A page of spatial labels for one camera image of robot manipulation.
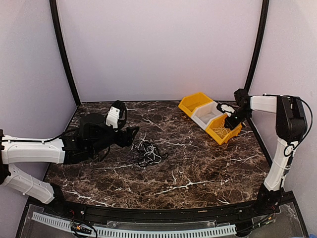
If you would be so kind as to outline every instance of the robotic arm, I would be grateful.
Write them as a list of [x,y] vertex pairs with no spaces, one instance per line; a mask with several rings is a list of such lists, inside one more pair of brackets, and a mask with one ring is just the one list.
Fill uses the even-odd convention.
[[252,111],[276,114],[277,150],[271,169],[261,185],[254,210],[263,214],[280,202],[281,188],[291,168],[298,145],[306,136],[307,122],[303,100],[294,96],[249,96],[245,89],[234,93],[239,108],[228,110],[227,105],[218,105],[218,110],[226,112],[224,126],[234,129],[244,119],[252,117]]
[[66,131],[53,139],[21,139],[3,135],[3,130],[0,130],[0,184],[49,204],[58,194],[56,186],[28,175],[13,163],[77,164],[93,158],[106,148],[110,149],[113,144],[130,146],[139,127],[122,130],[126,121],[127,109],[123,102],[116,101],[106,118],[97,113],[88,114],[80,119],[79,128]]

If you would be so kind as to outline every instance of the row of bins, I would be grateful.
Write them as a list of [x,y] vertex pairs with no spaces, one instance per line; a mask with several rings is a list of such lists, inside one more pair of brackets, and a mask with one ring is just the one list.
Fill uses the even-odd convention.
[[227,114],[220,112],[216,108],[217,104],[204,93],[196,93],[183,98],[178,107],[221,145],[237,136],[242,125],[239,124],[233,130],[225,128],[224,120]]

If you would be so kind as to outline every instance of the white wall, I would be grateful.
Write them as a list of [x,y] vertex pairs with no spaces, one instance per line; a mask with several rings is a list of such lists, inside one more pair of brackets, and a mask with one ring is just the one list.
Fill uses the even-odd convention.
[[[18,137],[61,133],[75,110],[49,1],[0,1],[0,128]],[[46,163],[17,165],[42,179]],[[0,237],[13,238],[27,197],[0,186]]]
[[180,100],[243,87],[261,0],[59,0],[64,40],[85,101]]
[[[317,1],[270,1],[252,95],[298,95],[317,119]],[[253,113],[271,156],[276,149],[275,116]],[[297,149],[286,189],[293,190],[308,231],[317,234],[317,126]]]

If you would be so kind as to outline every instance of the brown marble surface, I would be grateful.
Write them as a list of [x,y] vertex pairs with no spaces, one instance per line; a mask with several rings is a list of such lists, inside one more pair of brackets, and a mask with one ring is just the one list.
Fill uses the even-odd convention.
[[[52,164],[45,180],[60,185],[68,201],[119,208],[197,208],[254,200],[269,166],[249,125],[218,145],[178,104],[126,103],[127,126],[138,125],[136,138],[152,138],[161,153],[169,153],[170,163],[140,168],[131,148],[113,145],[103,162]],[[105,115],[110,105],[82,104],[69,128],[88,113]]]

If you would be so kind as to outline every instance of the yellow bin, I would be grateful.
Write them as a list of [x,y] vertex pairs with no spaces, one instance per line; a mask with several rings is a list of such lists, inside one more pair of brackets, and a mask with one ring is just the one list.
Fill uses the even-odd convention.
[[241,123],[230,130],[224,127],[224,120],[227,117],[227,114],[224,114],[214,120],[207,126],[206,132],[219,144],[227,143],[228,140],[234,136],[237,136],[242,128]]
[[204,93],[196,93],[183,98],[178,107],[191,118],[196,108],[211,102],[213,100]]

